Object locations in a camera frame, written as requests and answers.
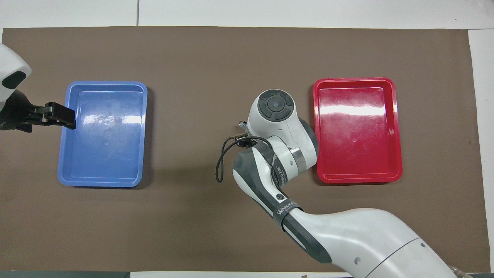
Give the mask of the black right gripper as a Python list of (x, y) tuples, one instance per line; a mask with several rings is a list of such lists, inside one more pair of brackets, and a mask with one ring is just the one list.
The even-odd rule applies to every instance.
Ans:
[(236, 135), (236, 146), (241, 148), (251, 148), (258, 144), (255, 139), (251, 139), (248, 133), (241, 133)]

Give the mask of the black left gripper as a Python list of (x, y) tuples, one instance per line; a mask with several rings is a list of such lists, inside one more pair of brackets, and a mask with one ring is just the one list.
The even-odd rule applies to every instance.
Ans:
[(43, 115), (36, 113), (39, 106), (33, 105), (19, 90), (14, 90), (12, 95), (7, 98), (5, 105), (0, 113), (0, 129), (19, 130), (26, 133), (32, 133), (33, 125), (58, 125), (71, 130), (76, 129), (76, 111), (60, 105), (56, 102), (48, 102), (45, 105), (46, 122)]

